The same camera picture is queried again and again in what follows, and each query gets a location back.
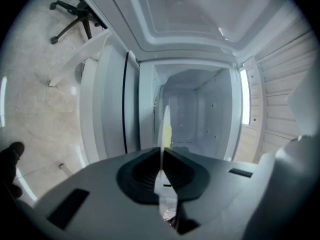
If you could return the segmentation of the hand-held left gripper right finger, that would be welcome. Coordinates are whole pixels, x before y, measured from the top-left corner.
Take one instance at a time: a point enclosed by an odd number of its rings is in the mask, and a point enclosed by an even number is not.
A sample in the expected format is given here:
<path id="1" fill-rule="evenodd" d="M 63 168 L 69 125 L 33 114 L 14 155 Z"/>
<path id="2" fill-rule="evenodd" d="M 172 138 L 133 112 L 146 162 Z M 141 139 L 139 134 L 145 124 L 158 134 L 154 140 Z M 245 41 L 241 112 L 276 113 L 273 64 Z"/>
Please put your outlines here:
<path id="1" fill-rule="evenodd" d="M 165 240 L 241 240 L 255 207 L 246 202 L 258 165 L 166 148 L 163 171 L 177 194 Z"/>

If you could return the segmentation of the person's left hand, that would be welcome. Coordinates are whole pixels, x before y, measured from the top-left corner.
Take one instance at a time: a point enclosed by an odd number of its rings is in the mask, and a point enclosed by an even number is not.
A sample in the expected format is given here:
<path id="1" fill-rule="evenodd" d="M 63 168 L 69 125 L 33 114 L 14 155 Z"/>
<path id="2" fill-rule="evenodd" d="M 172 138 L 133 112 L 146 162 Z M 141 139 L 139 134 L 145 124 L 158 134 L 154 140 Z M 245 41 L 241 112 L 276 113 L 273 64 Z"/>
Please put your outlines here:
<path id="1" fill-rule="evenodd" d="M 21 141 L 15 141 L 0 152 L 0 176 L 15 199 L 23 194 L 22 189 L 14 184 L 14 179 L 17 174 L 17 163 L 24 150 L 25 145 Z"/>

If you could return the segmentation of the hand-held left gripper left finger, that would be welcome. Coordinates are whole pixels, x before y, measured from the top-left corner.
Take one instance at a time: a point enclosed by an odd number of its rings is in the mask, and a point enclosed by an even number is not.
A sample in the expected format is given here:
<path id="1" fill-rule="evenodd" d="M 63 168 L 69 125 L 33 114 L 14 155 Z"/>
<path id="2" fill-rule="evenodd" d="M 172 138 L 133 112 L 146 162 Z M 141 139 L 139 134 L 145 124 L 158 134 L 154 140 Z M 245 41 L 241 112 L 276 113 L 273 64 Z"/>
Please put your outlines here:
<path id="1" fill-rule="evenodd" d="M 160 150 L 145 149 L 88 165 L 34 206 L 60 239 L 173 240 L 154 192 Z"/>

